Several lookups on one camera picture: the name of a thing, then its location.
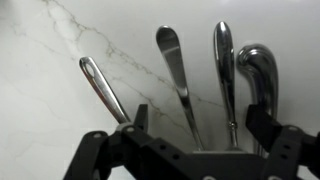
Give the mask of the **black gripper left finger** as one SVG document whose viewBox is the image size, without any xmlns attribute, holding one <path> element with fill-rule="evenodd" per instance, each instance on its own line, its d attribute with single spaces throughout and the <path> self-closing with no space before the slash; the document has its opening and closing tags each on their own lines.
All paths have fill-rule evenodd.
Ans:
<svg viewBox="0 0 320 180">
<path fill-rule="evenodd" d="M 174 170 L 164 158 L 167 143 L 152 138 L 148 106 L 138 107 L 132 124 L 112 135 L 103 131 L 85 134 L 63 180 L 108 180 L 115 167 L 124 166 L 137 180 L 170 180 Z"/>
</svg>

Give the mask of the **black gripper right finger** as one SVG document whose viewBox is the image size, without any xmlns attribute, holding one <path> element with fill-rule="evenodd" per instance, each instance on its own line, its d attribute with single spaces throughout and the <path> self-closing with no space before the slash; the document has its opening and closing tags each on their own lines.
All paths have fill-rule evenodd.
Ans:
<svg viewBox="0 0 320 180">
<path fill-rule="evenodd" d="M 259 105 L 249 105 L 246 127 L 269 153 L 262 180 L 300 180 L 298 168 L 305 166 L 320 179 L 320 133 L 305 133 L 292 125 L 281 125 Z"/>
</svg>

